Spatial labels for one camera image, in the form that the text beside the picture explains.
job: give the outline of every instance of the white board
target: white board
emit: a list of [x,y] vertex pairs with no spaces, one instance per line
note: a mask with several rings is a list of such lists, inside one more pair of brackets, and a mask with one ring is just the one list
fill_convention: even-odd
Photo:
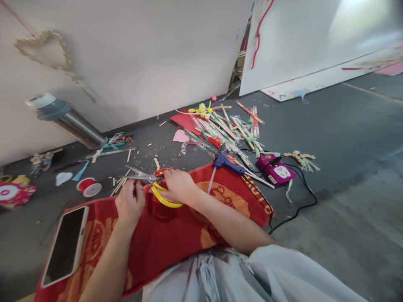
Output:
[[256,0],[240,95],[384,49],[403,38],[401,1]]
[[376,71],[403,60],[403,44],[382,49],[331,68],[274,85],[261,92],[283,102]]
[[25,106],[35,94],[69,101],[107,131],[226,93],[252,8],[252,0],[6,2],[35,34],[64,36],[98,103],[21,56],[13,44],[29,34],[0,6],[0,166],[74,141]]

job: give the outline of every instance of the scissors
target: scissors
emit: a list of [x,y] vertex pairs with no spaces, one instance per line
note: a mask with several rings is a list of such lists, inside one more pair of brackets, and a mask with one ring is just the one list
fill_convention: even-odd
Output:
[[135,169],[131,166],[126,165],[130,170],[136,173],[136,175],[129,175],[129,176],[119,176],[119,177],[125,177],[125,178],[131,178],[131,179],[139,179],[139,180],[148,180],[149,182],[152,182],[151,190],[157,197],[157,199],[162,203],[163,205],[170,207],[170,208],[180,208],[183,206],[183,203],[172,203],[165,198],[161,196],[161,194],[158,192],[157,189],[161,191],[167,191],[164,187],[161,187],[159,184],[156,183],[156,180],[158,177],[164,177],[164,174],[162,173],[165,170],[171,170],[171,168],[162,168],[159,169],[154,173],[154,175],[149,175],[147,173],[144,173],[138,169]]

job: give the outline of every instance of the pink device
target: pink device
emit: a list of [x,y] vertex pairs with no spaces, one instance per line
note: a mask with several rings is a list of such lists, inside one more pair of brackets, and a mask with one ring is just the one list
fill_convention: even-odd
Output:
[[276,158],[277,157],[274,154],[269,153],[259,158],[257,164],[261,169],[266,167],[264,169],[264,172],[275,186],[281,186],[295,178],[296,174],[285,164],[283,164],[280,161],[280,158],[278,160],[275,160]]

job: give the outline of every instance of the blue glue gun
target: blue glue gun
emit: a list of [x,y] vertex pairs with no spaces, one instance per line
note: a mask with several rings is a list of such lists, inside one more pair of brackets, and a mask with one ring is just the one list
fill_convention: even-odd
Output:
[[245,174],[245,168],[238,167],[237,165],[233,164],[227,158],[227,146],[226,145],[222,145],[220,147],[217,154],[215,155],[215,160],[213,161],[213,167],[221,168],[222,166],[227,167],[228,169],[230,169],[232,172],[234,172],[236,174],[239,174],[239,175]]

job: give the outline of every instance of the person's left hand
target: person's left hand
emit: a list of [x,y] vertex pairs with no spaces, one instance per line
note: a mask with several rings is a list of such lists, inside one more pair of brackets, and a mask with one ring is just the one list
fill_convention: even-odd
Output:
[[125,227],[135,228],[144,210],[146,196],[139,180],[129,180],[115,199],[118,222]]

